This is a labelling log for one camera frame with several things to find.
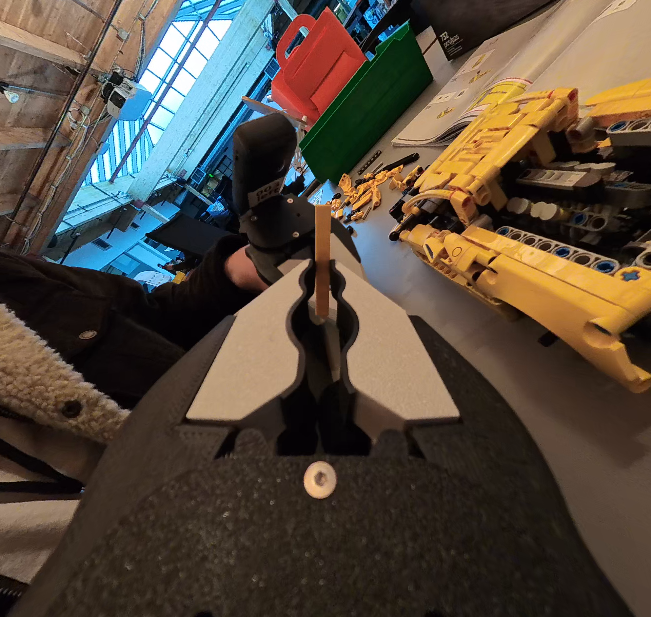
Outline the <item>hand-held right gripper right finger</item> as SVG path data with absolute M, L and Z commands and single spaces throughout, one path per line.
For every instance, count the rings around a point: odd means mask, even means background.
M 414 321 L 338 261 L 330 262 L 330 312 L 321 325 L 332 381 L 318 399 L 320 448 L 369 454 L 386 432 L 460 421 L 460 410 Z

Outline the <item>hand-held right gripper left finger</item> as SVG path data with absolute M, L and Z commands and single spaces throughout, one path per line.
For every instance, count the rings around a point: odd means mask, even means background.
M 186 411 L 187 432 L 222 431 L 234 439 L 253 429 L 277 454 L 315 454 L 313 292 L 314 262 L 299 260 L 236 314 Z

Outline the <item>yellow curved liftarm piece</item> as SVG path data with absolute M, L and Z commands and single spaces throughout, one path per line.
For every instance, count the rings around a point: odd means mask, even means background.
M 316 316 L 325 320 L 330 312 L 331 206 L 314 207 L 314 301 Z

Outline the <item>grey desk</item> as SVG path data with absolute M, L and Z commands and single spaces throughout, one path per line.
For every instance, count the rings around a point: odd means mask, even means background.
M 544 347 L 392 243 L 395 190 L 355 228 L 370 283 L 418 315 L 509 403 L 557 479 L 583 540 L 636 616 L 650 615 L 650 393 L 635 394 L 567 345 Z

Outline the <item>person's left hand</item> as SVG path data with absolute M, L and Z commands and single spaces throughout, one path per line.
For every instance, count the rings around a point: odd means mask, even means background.
M 268 288 L 260 277 L 245 247 L 239 248 L 224 261 L 224 273 L 230 281 L 244 291 L 259 294 Z

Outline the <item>white board stand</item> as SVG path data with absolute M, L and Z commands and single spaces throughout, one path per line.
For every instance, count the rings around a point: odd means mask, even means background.
M 303 119 L 300 119 L 292 116 L 287 111 L 283 111 L 283 114 L 286 116 L 286 118 L 289 120 L 292 126 L 294 126 L 294 128 L 296 129 L 297 145 L 294 151 L 294 157 L 292 159 L 291 167 L 298 175 L 304 175 L 308 169 L 308 165 L 305 161 L 305 158 L 303 157 L 300 143 L 305 138 L 307 133 L 307 129 L 308 129 L 307 117 L 305 116 Z

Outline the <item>wooden display board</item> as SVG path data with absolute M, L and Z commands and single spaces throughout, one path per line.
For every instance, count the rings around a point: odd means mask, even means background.
M 263 116 L 269 114 L 284 114 L 284 110 L 282 110 L 281 108 L 274 107 L 273 105 L 266 104 L 264 102 L 252 99 L 250 97 L 243 96 L 241 98 L 241 101 L 248 109 L 256 113 L 259 113 Z

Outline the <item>orange plastic bag holder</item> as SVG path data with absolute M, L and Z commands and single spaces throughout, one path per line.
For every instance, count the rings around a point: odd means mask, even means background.
M 368 59 L 335 14 L 298 15 L 279 40 L 272 100 L 313 126 Z

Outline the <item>green plastic bin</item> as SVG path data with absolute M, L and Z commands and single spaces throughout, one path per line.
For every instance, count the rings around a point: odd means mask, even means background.
M 433 81 L 409 22 L 381 42 L 300 143 L 319 182 L 349 173 Z

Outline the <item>black office chair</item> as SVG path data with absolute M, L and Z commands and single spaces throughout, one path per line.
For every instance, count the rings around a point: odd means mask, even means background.
M 191 218 L 177 214 L 168 222 L 148 232 L 149 238 L 160 245 L 182 252 L 188 257 L 203 258 L 219 240 L 232 233 Z

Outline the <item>glass skylight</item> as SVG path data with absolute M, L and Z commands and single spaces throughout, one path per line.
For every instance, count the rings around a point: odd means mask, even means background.
M 138 82 L 152 94 L 133 121 L 118 120 L 83 187 L 139 173 L 246 0 L 183 0 Z

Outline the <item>ceiling projector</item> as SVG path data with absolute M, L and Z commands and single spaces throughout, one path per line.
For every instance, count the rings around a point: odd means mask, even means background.
M 114 70 L 102 85 L 101 97 L 110 117 L 133 122 L 142 118 L 152 100 L 152 93 L 123 75 L 121 70 Z

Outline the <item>yellow brick car model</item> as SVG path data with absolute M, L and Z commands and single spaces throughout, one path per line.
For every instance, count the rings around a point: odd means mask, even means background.
M 391 241 L 504 316 L 525 315 L 631 392 L 650 371 L 650 79 L 487 104 L 403 183 Z

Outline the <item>person's white shirt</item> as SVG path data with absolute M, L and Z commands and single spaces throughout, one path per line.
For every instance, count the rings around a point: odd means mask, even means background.
M 78 482 L 87 482 L 105 446 L 49 427 L 1 417 L 1 440 Z M 76 511 L 72 496 L 1 492 L 1 574 L 30 583 Z

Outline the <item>instruction booklet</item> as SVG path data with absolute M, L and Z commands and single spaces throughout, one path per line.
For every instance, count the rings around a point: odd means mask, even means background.
M 395 147 L 450 144 L 488 105 L 522 93 L 577 88 L 579 103 L 650 77 L 650 0 L 563 0 L 484 41 Z

